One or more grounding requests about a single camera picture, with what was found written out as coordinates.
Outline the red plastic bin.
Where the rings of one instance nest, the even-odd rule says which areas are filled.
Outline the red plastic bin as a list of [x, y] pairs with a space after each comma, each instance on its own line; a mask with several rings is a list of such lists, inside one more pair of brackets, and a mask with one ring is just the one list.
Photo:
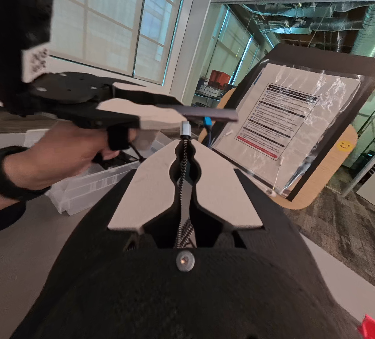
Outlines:
[[363, 339], [374, 339], [375, 338], [375, 320], [368, 314], [363, 318], [362, 323], [358, 326], [358, 332], [361, 334]]

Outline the instruction sheet on stand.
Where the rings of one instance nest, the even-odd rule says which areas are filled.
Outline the instruction sheet on stand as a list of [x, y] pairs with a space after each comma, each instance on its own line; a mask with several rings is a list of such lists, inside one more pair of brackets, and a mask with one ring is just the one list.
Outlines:
[[[345, 74], [359, 74], [365, 77], [362, 84], [362, 89], [360, 89], [360, 93], [355, 96], [354, 100], [349, 105], [348, 110], [344, 111], [344, 114], [338, 117], [338, 121], [333, 127], [331, 127], [331, 130], [328, 131], [328, 135], [323, 138], [323, 147], [320, 149], [320, 154], [313, 161], [312, 166], [308, 168], [307, 172], [301, 177], [300, 180], [298, 180], [296, 186], [291, 190], [288, 196], [283, 196], [287, 200], [292, 201], [320, 162], [324, 159], [326, 154], [330, 151], [338, 138], [350, 125], [352, 120], [354, 120], [362, 105], [365, 104], [367, 99], [373, 93], [374, 59], [363, 56], [353, 56], [343, 53], [326, 52], [316, 49], [280, 44], [271, 52], [266, 54], [265, 58], [263, 58], [260, 63], [257, 63], [256, 66], [251, 69], [250, 73], [248, 73], [245, 78], [242, 79], [240, 84], [238, 84], [237, 88], [234, 89], [233, 93], [229, 97], [229, 100], [225, 105], [225, 109], [236, 110], [240, 99], [243, 98], [244, 93], [253, 82], [252, 77], [259, 73], [260, 64], [266, 60], [270, 60], [271, 62], [276, 62], [276, 64], [281, 65], [305, 66], [309, 69], [317, 69], [319, 71], [327, 70]], [[261, 186], [259, 182], [255, 181], [255, 179], [249, 177], [235, 165], [234, 168], [243, 188], [253, 202], [255, 202], [257, 198], [260, 198], [260, 200], [264, 200], [265, 202], [269, 201], [269, 196], [272, 196], [273, 193], [275, 193], [274, 191], [270, 189], [264, 190], [264, 186]]]

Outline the metal shelf rack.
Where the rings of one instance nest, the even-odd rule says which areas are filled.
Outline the metal shelf rack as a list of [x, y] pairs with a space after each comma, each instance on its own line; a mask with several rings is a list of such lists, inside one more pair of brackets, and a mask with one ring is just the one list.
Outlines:
[[216, 108], [223, 96], [235, 87], [228, 83], [221, 84], [215, 81], [199, 79], [191, 105], [194, 107]]

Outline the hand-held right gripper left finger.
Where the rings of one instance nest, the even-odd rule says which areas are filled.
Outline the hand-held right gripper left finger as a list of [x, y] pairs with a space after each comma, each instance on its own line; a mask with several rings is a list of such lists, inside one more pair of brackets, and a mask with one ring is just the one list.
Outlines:
[[175, 184], [170, 169], [176, 161], [179, 143], [172, 141], [138, 167], [108, 229], [142, 232], [145, 224], [171, 208], [175, 201]]

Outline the black wrist watch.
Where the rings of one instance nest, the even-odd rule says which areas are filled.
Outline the black wrist watch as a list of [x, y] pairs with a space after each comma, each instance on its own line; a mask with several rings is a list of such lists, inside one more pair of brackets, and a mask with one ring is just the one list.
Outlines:
[[26, 188], [21, 188], [16, 186], [7, 176], [3, 167], [5, 158], [9, 155], [24, 152], [25, 150], [27, 150], [27, 148], [18, 145], [8, 146], [0, 149], [0, 194], [7, 199], [20, 202], [33, 200], [44, 195], [51, 189], [51, 186], [41, 190], [29, 190]]

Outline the person's left hand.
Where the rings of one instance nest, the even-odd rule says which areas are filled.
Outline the person's left hand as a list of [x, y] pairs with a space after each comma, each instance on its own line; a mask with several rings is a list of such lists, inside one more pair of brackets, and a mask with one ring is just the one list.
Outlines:
[[119, 154], [110, 149], [106, 130], [60, 121], [30, 149], [6, 156], [3, 168], [16, 187], [37, 191], [82, 173], [97, 154], [103, 160]]

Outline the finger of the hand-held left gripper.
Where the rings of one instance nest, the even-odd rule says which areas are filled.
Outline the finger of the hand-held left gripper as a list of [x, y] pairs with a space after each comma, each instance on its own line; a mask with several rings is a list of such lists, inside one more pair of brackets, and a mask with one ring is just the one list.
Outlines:
[[101, 102], [96, 109], [136, 116], [141, 130], [170, 130], [188, 121], [185, 116], [171, 108], [141, 105], [118, 98]]
[[158, 92], [146, 86], [132, 83], [113, 83], [112, 94], [113, 99], [128, 100], [139, 105], [152, 105], [166, 108], [184, 105], [176, 97], [168, 93]]

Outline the red storage case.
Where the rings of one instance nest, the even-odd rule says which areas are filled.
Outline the red storage case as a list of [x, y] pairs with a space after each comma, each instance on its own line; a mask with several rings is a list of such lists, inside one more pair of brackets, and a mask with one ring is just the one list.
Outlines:
[[223, 88], [230, 82], [231, 75], [228, 75], [222, 71], [212, 70], [208, 85], [213, 88]]

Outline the silver insulated pipes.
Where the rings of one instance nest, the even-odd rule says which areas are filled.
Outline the silver insulated pipes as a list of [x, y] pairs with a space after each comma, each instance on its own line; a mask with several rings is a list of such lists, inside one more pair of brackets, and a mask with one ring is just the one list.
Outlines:
[[245, 3], [264, 35], [294, 46], [350, 53], [358, 34], [368, 31], [374, 2]]

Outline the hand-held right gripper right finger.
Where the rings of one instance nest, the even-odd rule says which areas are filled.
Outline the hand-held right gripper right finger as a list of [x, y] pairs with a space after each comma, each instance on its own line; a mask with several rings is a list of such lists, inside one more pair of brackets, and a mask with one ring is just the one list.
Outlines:
[[259, 229], [263, 223], [243, 188], [234, 166], [196, 140], [191, 142], [198, 169], [195, 196], [198, 207], [229, 229]]

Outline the grey USB hub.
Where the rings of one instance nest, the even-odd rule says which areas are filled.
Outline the grey USB hub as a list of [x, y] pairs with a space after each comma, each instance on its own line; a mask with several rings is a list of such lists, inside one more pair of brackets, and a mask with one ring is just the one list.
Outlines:
[[157, 105], [156, 107], [163, 109], [173, 109], [189, 121], [209, 117], [212, 121], [224, 123], [238, 122], [238, 114], [233, 109], [218, 109], [211, 107], [194, 107], [182, 105]]

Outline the clear plastic bin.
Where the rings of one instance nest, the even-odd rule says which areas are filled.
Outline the clear plastic bin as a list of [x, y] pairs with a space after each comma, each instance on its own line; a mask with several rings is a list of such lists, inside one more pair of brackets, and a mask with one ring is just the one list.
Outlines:
[[[31, 147], [44, 136], [46, 131], [48, 129], [27, 130], [24, 133], [1, 133], [0, 147], [14, 145]], [[171, 141], [159, 132], [152, 145], [140, 151], [140, 154], [148, 158]], [[139, 167], [137, 155], [133, 150], [125, 150], [120, 156], [125, 157], [126, 163], [106, 161], [109, 162], [106, 168], [93, 164], [85, 172], [52, 185], [45, 195], [50, 198], [59, 213], [75, 215], [94, 206], [126, 174]]]

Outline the white framed window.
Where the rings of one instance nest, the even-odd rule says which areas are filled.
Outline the white framed window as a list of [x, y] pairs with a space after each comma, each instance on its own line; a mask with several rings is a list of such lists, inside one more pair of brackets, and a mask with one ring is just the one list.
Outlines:
[[51, 55], [164, 84], [183, 0], [54, 0]]

